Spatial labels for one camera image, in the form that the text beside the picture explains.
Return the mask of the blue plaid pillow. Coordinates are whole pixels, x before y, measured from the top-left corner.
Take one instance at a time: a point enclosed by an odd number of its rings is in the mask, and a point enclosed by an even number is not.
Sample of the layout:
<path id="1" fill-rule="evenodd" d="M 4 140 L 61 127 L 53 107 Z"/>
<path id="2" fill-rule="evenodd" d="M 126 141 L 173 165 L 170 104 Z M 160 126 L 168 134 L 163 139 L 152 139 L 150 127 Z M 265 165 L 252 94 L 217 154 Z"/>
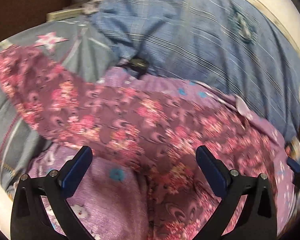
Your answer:
<path id="1" fill-rule="evenodd" d="M 299 132 L 300 53 L 247 0 L 103 0 L 91 21 L 117 57 L 237 94 L 286 140 Z"/>

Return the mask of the grey star patterned bedsheet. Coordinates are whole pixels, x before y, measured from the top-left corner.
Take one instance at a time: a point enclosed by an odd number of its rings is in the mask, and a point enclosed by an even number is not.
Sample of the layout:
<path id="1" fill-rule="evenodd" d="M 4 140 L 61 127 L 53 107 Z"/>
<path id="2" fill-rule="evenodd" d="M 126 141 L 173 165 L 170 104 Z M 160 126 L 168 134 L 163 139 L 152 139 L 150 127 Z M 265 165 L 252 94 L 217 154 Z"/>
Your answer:
<path id="1" fill-rule="evenodd" d="M 88 82 L 117 61 L 110 42 L 86 18 L 48 22 L 0 42 L 0 185 L 13 196 L 31 159 L 51 141 L 34 127 L 40 98 L 65 70 Z"/>

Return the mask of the small black device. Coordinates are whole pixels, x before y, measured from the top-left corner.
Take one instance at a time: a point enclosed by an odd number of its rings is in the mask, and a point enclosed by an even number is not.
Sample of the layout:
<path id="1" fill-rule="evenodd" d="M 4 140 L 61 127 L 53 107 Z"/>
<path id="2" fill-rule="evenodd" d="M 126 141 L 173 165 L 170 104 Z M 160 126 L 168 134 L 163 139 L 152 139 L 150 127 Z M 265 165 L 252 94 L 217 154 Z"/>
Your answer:
<path id="1" fill-rule="evenodd" d="M 121 59 L 119 66 L 124 68 L 132 77 L 140 79 L 147 73 L 149 63 L 141 58 L 134 57 L 130 60 Z"/>

